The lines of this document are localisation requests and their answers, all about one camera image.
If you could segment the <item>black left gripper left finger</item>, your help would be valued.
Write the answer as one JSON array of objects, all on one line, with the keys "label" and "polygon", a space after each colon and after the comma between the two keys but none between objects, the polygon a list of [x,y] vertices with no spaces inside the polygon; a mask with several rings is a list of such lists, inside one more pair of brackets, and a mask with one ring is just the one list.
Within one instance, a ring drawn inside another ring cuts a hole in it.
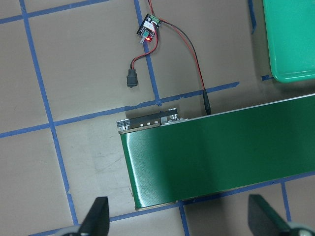
[{"label": "black left gripper left finger", "polygon": [[107,236],[109,233],[108,197],[97,197],[81,224],[80,236]]}]

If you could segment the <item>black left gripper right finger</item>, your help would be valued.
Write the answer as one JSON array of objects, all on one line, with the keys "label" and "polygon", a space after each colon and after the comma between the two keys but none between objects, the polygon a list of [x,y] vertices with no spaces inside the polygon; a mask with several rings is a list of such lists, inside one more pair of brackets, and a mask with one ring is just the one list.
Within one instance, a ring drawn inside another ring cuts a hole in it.
[{"label": "black left gripper right finger", "polygon": [[254,236],[296,236],[292,229],[269,203],[258,194],[248,199],[248,226]]}]

